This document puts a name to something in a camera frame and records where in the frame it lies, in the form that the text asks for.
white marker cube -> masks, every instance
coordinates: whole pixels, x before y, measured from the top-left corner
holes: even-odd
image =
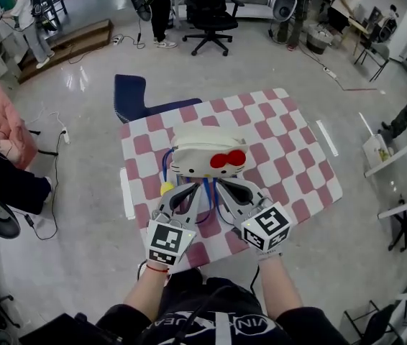
[[[280,202],[242,222],[242,238],[263,252],[279,245],[290,235],[293,222]]]
[[[195,231],[150,220],[147,227],[146,257],[174,266],[180,262],[195,236]]]

red bow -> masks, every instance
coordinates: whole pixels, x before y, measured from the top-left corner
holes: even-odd
[[[225,164],[241,166],[245,164],[246,159],[247,158],[243,151],[241,151],[240,149],[235,149],[227,155],[225,155],[224,153],[214,155],[210,160],[210,166],[212,166],[214,169],[220,169],[221,167],[225,166]]]

white t-shirt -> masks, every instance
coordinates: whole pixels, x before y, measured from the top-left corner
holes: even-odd
[[[19,28],[25,29],[34,23],[34,17],[31,12],[31,0],[17,0],[14,8],[10,11],[10,14],[14,17],[18,17]]]
[[[385,10],[382,13],[383,18],[378,22],[378,26],[383,28],[384,24],[387,22],[388,19],[395,19],[397,16],[395,15],[395,12],[393,10]]]
[[[349,8],[354,11],[355,8],[360,4],[360,0],[346,0],[347,5],[349,5]],[[350,14],[349,11],[346,9],[346,7],[343,5],[341,0],[335,0],[334,3],[331,5],[333,9],[336,9],[338,12],[343,14],[345,17],[349,18]]]

gray pants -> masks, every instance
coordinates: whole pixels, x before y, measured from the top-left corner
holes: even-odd
[[[293,25],[293,31],[291,32],[288,44],[292,46],[298,46],[299,36],[301,35],[301,29],[303,28],[303,23],[307,19],[307,10],[309,7],[309,0],[298,0],[295,9],[295,24]],[[288,23],[290,20],[281,22],[278,28],[277,40],[279,42],[286,42],[288,36]]]
[[[39,63],[43,63],[47,56],[52,54],[52,50],[47,42],[39,35],[36,24],[33,23],[29,27],[23,29],[23,34],[28,41],[29,48],[31,49],[34,57]]]
[[[391,143],[394,138],[397,138],[407,128],[407,105],[400,111],[397,117],[392,120],[389,129],[382,130],[381,135],[386,143]]]

white bag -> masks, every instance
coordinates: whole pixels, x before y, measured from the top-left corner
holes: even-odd
[[[173,128],[170,170],[192,178],[229,178],[243,171],[248,146],[242,135],[219,126]]]

